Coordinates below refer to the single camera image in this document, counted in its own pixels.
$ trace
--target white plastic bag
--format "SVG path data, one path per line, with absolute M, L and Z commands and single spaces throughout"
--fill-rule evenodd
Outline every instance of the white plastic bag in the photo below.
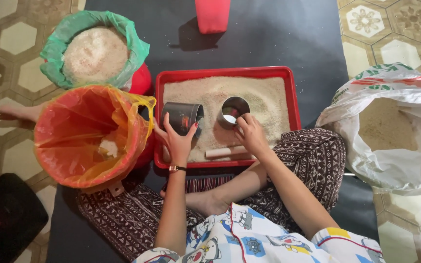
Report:
M 371 149 L 359 136 L 358 114 L 375 98 L 398 101 L 410 107 L 417 151 Z M 347 145 L 346 167 L 372 186 L 404 196 L 421 195 L 421 73 L 402 63 L 373 66 L 338 89 L 316 121 L 339 133 Z

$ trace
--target red tray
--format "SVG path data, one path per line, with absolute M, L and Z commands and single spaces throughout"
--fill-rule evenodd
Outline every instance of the red tray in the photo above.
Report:
M 214 76 L 225 77 L 249 77 L 249 78 L 272 78 L 281 77 L 285 82 L 285 94 L 287 97 L 287 106 L 289 111 L 290 129 L 292 131 L 300 130 L 300 115 L 298 114 L 297 94 L 295 90 L 295 81 L 292 70 L 286 66 L 263 66 L 263 67 L 239 67 L 239 68 L 219 68 L 219 69 L 201 69 L 201 70 L 178 70 L 163 71 L 157 75 L 155 81 L 155 118 L 160 123 L 160 117 L 163 108 L 163 89 L 166 83 L 181 82 L 187 80 L 201 79 Z M 155 144 L 154 162 L 160 168 L 167 169 L 168 163 L 163 161 L 163 146 L 160 142 Z M 188 168 L 209 168 L 209 167 L 229 167 L 229 166 L 248 166 L 255 160 L 229 160 L 229 161 L 207 161 L 207 162 L 189 162 Z

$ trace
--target wooden rolling pin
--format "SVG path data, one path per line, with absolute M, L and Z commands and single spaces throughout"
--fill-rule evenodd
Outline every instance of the wooden rolling pin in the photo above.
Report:
M 245 149 L 243 145 L 207 150 L 205 156 L 206 158 L 216 158 L 216 157 L 229 156 L 229 155 L 240 154 L 240 153 L 248 153 L 248 151 Z

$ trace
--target stainless steel cup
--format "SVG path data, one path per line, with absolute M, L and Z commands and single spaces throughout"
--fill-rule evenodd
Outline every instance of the stainless steel cup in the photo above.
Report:
M 245 113 L 249 113 L 248 102 L 237 96 L 230 97 L 222 104 L 217 121 L 222 128 L 231 130 L 237 125 L 238 117 Z
M 160 119 L 162 128 L 163 117 L 167 112 L 170 114 L 170 125 L 181 136 L 188 134 L 191 125 L 204 117 L 204 108 L 201 104 L 165 103 Z M 194 136 L 199 138 L 199 135 L 201 135 L 201 127 L 198 126 Z

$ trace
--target orange plastic bag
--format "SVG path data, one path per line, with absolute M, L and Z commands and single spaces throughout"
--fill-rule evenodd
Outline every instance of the orange plastic bag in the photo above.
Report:
M 109 85 L 66 91 L 48 103 L 35 126 L 38 162 L 62 185 L 87 192 L 108 188 L 132 170 L 152 132 L 153 122 L 138 107 L 146 106 L 152 120 L 155 103 Z M 102 140 L 114 142 L 116 155 L 100 147 Z

